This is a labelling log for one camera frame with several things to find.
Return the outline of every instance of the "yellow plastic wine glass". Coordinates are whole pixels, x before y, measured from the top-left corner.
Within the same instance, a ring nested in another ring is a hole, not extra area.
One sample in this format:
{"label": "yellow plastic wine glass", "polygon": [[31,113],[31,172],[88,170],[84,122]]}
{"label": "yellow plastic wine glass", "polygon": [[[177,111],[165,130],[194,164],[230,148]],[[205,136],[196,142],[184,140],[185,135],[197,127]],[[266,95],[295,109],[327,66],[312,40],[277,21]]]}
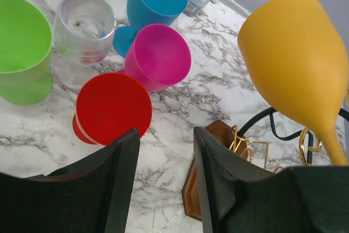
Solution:
{"label": "yellow plastic wine glass", "polygon": [[259,93],[312,130],[334,165],[347,165],[335,133],[346,96],[348,58],[318,0],[271,0],[242,26],[238,45]]}

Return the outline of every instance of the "blue plastic goblet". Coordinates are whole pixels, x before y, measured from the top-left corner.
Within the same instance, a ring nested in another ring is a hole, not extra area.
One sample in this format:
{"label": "blue plastic goblet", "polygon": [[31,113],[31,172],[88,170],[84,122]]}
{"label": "blue plastic goblet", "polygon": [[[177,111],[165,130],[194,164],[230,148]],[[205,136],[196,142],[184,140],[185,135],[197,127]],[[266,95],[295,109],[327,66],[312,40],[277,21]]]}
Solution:
{"label": "blue plastic goblet", "polygon": [[116,30],[113,41],[115,50],[122,57],[126,57],[142,28],[155,23],[170,26],[187,4],[188,0],[127,0],[127,17],[131,26]]}

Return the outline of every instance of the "goblet base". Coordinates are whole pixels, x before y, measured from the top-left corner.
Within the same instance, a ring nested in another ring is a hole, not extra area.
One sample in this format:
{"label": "goblet base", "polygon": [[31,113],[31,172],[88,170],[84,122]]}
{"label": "goblet base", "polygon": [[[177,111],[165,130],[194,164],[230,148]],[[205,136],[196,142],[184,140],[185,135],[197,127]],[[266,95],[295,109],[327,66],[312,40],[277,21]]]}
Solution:
{"label": "goblet base", "polygon": [[74,115],[74,118],[73,118],[73,130],[74,130],[75,135],[82,142],[85,142],[85,143],[90,144],[90,145],[97,145],[95,142],[93,142],[90,139],[88,139],[87,137],[85,137],[85,135],[81,132],[79,126],[77,125],[76,115]]}
{"label": "goblet base", "polygon": [[71,63],[60,57],[55,64],[55,73],[58,81],[71,89],[79,90],[88,80],[98,75],[90,67]]}
{"label": "goblet base", "polygon": [[36,82],[22,86],[0,86],[0,96],[16,105],[34,105],[44,100],[52,90],[52,77],[46,72]]}
{"label": "goblet base", "polygon": [[133,27],[120,27],[115,31],[113,40],[113,47],[120,56],[126,58],[133,41],[135,40],[137,32]]}

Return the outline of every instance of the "black object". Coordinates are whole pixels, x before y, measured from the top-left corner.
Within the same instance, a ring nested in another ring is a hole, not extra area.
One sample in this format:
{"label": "black object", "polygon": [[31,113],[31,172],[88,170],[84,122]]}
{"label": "black object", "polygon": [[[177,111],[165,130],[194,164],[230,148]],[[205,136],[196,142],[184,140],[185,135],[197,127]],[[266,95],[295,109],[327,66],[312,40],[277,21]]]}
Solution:
{"label": "black object", "polygon": [[132,129],[48,176],[0,173],[0,232],[125,232],[139,149]]}
{"label": "black object", "polygon": [[204,233],[349,232],[349,167],[261,169],[194,129]]}
{"label": "black object", "polygon": [[[277,132],[276,132],[276,128],[275,128],[275,122],[274,122],[274,117],[273,117],[273,113],[277,112],[277,110],[273,107],[269,107],[268,109],[265,109],[263,111],[261,111],[260,113],[258,113],[256,116],[254,116],[253,118],[251,118],[250,120],[248,120],[246,122],[245,125],[243,125],[242,128],[240,128],[240,130],[238,131],[237,135],[242,138],[245,133],[247,132],[247,130],[249,130],[255,123],[257,123],[259,120],[261,120],[262,118],[265,118],[266,116],[269,116],[269,120],[270,120],[270,126],[272,128],[272,132],[273,135],[276,136],[278,139],[282,140],[282,141],[289,141],[292,139],[295,139],[297,137],[300,136],[301,134],[301,130],[297,131],[295,133],[293,133],[292,135],[289,135],[287,137],[280,137]],[[349,112],[344,110],[344,109],[340,109],[339,113],[338,113],[342,118],[344,118],[346,121],[349,121]],[[316,147],[313,145],[314,143],[314,136],[308,131],[307,132],[309,138],[308,138],[308,152],[306,155],[306,161],[308,162],[308,164],[312,163],[312,152],[309,150],[309,147]]]}

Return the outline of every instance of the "wine glass stem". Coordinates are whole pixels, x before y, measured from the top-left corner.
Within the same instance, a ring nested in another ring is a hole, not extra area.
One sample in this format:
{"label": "wine glass stem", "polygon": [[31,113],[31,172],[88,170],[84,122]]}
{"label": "wine glass stem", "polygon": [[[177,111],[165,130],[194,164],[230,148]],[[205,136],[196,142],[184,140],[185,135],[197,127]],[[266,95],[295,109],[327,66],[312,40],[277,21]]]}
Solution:
{"label": "wine glass stem", "polygon": [[97,72],[90,67],[84,67],[63,57],[57,60],[55,72],[59,81],[72,89],[80,89],[88,80],[97,75]]}
{"label": "wine glass stem", "polygon": [[135,33],[133,34],[133,36],[131,38],[131,42],[135,41],[137,34],[138,34],[138,32],[135,31]]}
{"label": "wine glass stem", "polygon": [[319,138],[323,142],[333,165],[348,165],[348,161],[344,155],[342,147],[340,146],[335,129],[321,134]]}

